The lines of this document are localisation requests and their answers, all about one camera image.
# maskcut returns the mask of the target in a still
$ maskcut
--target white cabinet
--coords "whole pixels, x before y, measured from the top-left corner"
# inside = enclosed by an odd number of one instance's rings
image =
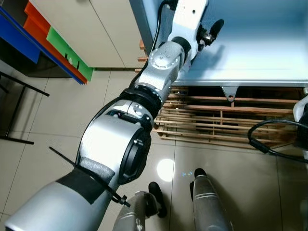
[[[90,1],[125,67],[143,66],[137,61],[144,52],[139,49],[141,35],[129,0]]]
[[[88,66],[125,67],[91,2],[31,0],[31,3]]]

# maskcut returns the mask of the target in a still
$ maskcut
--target black tape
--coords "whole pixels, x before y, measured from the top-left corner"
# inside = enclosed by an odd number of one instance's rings
[[[181,45],[181,47],[183,47],[184,49],[184,53],[185,53],[185,58],[184,58],[184,62],[186,61],[186,58],[187,58],[187,54],[188,52],[191,50],[191,45],[189,44],[189,42],[182,38],[182,37],[174,37],[172,39],[173,42],[176,42],[177,44]]]
[[[100,183],[77,168],[58,179],[57,182],[79,193],[90,204],[93,204],[105,190]]]
[[[249,144],[255,148],[257,148],[258,150],[260,150],[261,152],[263,153],[268,153],[270,148],[267,147],[266,145],[262,144],[260,141],[258,141],[257,139],[255,138],[252,138],[250,141],[249,141]]]
[[[304,112],[299,123],[308,125],[308,104],[304,107]],[[308,130],[302,127],[297,128],[297,138],[295,146],[308,151]]]

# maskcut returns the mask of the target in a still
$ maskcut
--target power cord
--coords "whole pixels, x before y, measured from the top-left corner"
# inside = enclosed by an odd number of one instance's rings
[[[308,164],[308,160],[301,158],[301,157],[296,157],[296,156],[291,156],[291,155],[286,155],[277,151],[272,150],[270,147],[266,146],[265,144],[261,143],[260,141],[258,141],[256,138],[252,137],[252,133],[259,127],[265,125],[265,124],[290,124],[290,125],[294,125],[297,127],[301,127],[304,129],[308,129],[307,125],[301,124],[301,123],[297,123],[294,121],[290,121],[290,120],[286,120],[286,119],[269,119],[269,120],[264,120],[256,125],[254,125],[253,127],[251,127],[248,131],[248,139],[249,139],[249,144],[255,148],[257,148],[258,150],[260,150],[263,153],[268,153],[269,155],[275,155],[275,156],[279,156],[279,157],[283,157],[289,160],[293,160],[293,161],[297,161],[297,162],[301,162],[301,163],[306,163]]]
[[[158,17],[157,17],[157,27],[156,27],[156,32],[155,32],[155,37],[154,37],[154,40],[153,40],[153,44],[152,44],[152,48],[151,48],[151,51],[150,53],[155,49],[156,47],[156,43],[157,43],[157,39],[158,39],[158,34],[159,34],[159,30],[160,30],[160,25],[161,25],[161,18],[162,18],[162,11],[163,11],[163,7],[164,5],[167,5],[169,4],[169,0],[164,0],[162,1],[162,3],[159,5],[159,8],[158,8]]]

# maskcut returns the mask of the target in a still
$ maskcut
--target wooden crate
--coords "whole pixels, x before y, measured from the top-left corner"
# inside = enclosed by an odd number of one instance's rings
[[[220,88],[173,87],[155,123],[160,138],[253,149],[247,132],[270,118],[293,120],[301,88],[239,88],[230,103]],[[270,147],[292,143],[296,128],[269,124],[254,136]]]

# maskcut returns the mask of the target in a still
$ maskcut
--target silver robot arm segment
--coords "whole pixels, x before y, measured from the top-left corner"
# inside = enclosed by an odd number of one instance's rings
[[[193,26],[179,22],[179,6],[198,5]],[[5,225],[13,231],[95,231],[121,184],[142,173],[151,144],[154,119],[179,71],[195,57],[196,33],[207,0],[179,0],[177,26],[168,41],[149,55],[147,67],[132,88],[125,89],[90,122],[80,142],[76,165],[68,175],[45,186]],[[125,197],[118,198],[129,205]]]

